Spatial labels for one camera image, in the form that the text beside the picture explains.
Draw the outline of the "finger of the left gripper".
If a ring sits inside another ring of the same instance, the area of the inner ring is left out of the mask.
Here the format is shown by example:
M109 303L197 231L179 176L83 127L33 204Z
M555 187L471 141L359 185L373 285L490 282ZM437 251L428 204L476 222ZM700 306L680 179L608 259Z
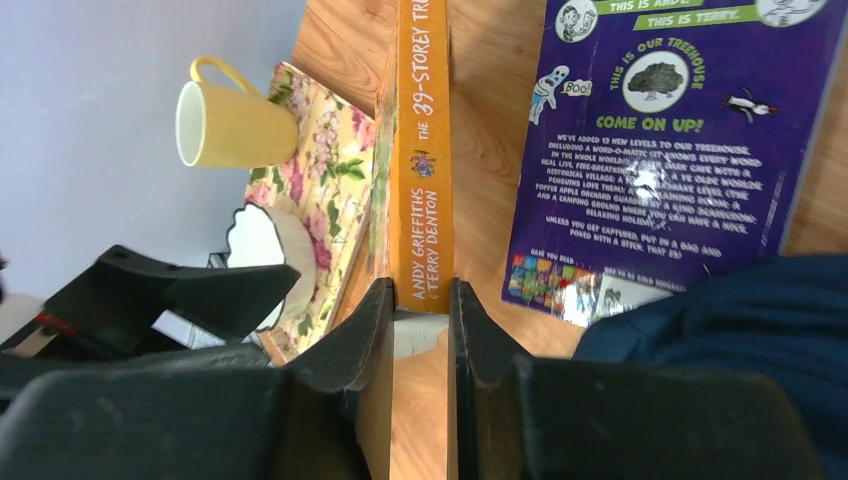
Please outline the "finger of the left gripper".
M23 325L2 339L1 350L82 361L181 350L183 344L153 327L164 312L237 343L283 302L299 277L285 264L186 267L114 245L26 314Z

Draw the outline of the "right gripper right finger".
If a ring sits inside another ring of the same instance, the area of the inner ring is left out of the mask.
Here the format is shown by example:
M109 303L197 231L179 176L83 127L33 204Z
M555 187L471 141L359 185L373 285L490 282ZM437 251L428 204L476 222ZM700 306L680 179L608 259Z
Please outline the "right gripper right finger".
M452 479L823 479L797 409L759 375L530 354L455 279Z

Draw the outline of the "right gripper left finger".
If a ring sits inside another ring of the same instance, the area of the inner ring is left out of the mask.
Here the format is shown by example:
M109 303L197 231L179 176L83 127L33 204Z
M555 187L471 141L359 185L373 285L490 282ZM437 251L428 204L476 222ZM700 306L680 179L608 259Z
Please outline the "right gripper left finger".
M385 479L394 285L286 365L251 346L109 366L7 356L5 479Z

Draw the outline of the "orange treehouse book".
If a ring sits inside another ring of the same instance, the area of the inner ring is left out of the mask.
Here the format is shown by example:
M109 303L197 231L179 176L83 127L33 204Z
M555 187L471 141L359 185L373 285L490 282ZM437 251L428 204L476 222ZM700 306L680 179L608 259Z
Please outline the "orange treehouse book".
M400 1L376 94L364 277L392 279L395 355L433 355L454 274L450 42L443 1Z

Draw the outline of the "navy blue backpack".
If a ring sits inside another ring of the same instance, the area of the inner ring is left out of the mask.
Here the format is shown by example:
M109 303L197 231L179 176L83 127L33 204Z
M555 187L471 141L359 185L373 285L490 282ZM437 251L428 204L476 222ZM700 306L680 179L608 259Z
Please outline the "navy blue backpack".
M847 476L847 257L761 259L599 320L575 360L721 368L774 380L825 469Z

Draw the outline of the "white scalloped bowl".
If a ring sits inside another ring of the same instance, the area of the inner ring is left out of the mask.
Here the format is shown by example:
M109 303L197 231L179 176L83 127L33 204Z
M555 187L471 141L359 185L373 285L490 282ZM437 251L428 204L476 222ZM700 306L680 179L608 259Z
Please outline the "white scalloped bowl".
M270 331L306 310L316 287L317 260L313 241L297 216L249 202L234 212L226 241L229 268L284 264L300 274L285 299L259 323L257 332Z

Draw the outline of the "yellow mug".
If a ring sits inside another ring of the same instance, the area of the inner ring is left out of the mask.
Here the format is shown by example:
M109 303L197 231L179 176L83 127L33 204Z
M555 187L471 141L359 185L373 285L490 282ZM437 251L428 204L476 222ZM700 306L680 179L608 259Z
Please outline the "yellow mug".
M194 59L175 109L175 142L187 167L252 169L291 159L297 118L263 96L231 65Z

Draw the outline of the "floral placemat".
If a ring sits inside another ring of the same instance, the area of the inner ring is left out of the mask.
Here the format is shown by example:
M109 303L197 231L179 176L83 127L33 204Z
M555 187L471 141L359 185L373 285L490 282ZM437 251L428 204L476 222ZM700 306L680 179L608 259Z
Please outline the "floral placemat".
M368 222L374 120L288 62L273 72L268 98L298 120L294 156L252 171L246 199L297 216L312 238L317 263L304 312L259 334L273 361L285 364L335 324Z

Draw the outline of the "purple treehouse book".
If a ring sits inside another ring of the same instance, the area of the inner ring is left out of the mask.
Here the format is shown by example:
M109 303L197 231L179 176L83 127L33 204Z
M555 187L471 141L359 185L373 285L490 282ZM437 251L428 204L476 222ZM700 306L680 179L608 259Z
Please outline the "purple treehouse book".
M501 295L587 326L779 253L843 1L550 1Z

